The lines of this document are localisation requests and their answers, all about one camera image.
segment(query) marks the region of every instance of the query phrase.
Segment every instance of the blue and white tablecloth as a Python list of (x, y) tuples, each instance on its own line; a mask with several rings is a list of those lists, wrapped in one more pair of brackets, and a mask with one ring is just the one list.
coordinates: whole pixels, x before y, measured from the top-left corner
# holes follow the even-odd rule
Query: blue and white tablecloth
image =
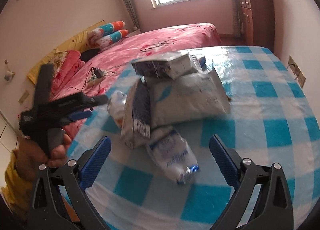
[[(70, 158), (78, 159), (102, 135), (111, 138), (111, 153), (92, 188), (86, 190), (93, 205), (112, 229), (210, 229), (233, 193), (209, 151), (209, 138), (217, 133), (242, 158), (258, 165), (279, 162), (283, 166), (296, 229), (320, 196), (320, 131), (299, 85), (265, 48), (187, 51), (198, 58), (206, 56), (208, 68), (216, 69), (232, 98), (230, 115), (175, 125), (201, 171), (191, 184), (177, 186), (153, 164), (144, 147), (129, 150), (122, 145), (120, 129), (106, 106), (97, 107), (69, 149)], [(129, 64), (107, 95), (115, 90), (126, 93), (135, 78)], [(258, 192), (257, 187), (241, 223), (248, 220)]]

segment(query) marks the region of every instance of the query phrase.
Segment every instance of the hand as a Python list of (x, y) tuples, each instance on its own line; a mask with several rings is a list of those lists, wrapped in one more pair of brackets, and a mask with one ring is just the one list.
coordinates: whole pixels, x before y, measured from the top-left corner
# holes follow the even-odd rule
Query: hand
[(63, 144), (52, 150), (50, 159), (33, 140), (19, 137), (18, 141), (19, 149), (16, 154), (16, 169), (18, 175), (27, 181), (34, 181), (36, 179), (37, 170), (41, 163), (45, 163), (49, 167), (60, 167), (67, 162), (66, 154), (71, 144), (71, 139), (66, 134), (64, 134)]

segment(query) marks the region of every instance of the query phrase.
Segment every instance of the metal screw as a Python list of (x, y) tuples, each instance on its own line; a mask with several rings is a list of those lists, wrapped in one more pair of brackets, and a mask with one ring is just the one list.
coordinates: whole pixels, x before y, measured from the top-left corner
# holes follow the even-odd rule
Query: metal screw
[(244, 164), (246, 164), (246, 165), (250, 165), (250, 164), (251, 164), (251, 159), (249, 159), (249, 158), (244, 158), (244, 159), (242, 160), (242, 162), (243, 162)]
[(273, 164), (273, 166), (276, 168), (276, 169), (281, 169), (281, 165), (279, 163), (275, 163)]
[(77, 162), (74, 159), (68, 161), (68, 166), (69, 167), (73, 167), (75, 164), (77, 164)]
[(39, 169), (40, 169), (40, 170), (44, 170), (46, 167), (47, 167), (47, 166), (46, 166), (45, 164), (41, 164), (41, 165), (39, 166)]

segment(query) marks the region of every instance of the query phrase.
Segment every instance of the yellow sleeve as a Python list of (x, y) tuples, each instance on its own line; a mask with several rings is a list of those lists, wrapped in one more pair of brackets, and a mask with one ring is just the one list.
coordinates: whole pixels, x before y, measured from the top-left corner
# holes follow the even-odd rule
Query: yellow sleeve
[(27, 212), (30, 205), (32, 183), (19, 177), (14, 168), (16, 162), (16, 152), (11, 153), (11, 160), (5, 172), (6, 187), (2, 187), (4, 198), (10, 209), (22, 220), (27, 219)]

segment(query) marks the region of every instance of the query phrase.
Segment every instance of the brown cabinet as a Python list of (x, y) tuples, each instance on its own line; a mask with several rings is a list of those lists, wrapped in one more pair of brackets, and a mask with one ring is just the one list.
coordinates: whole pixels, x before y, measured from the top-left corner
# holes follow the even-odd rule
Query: brown cabinet
[(239, 0), (240, 21), (247, 45), (266, 47), (275, 44), (275, 10), (273, 0)]

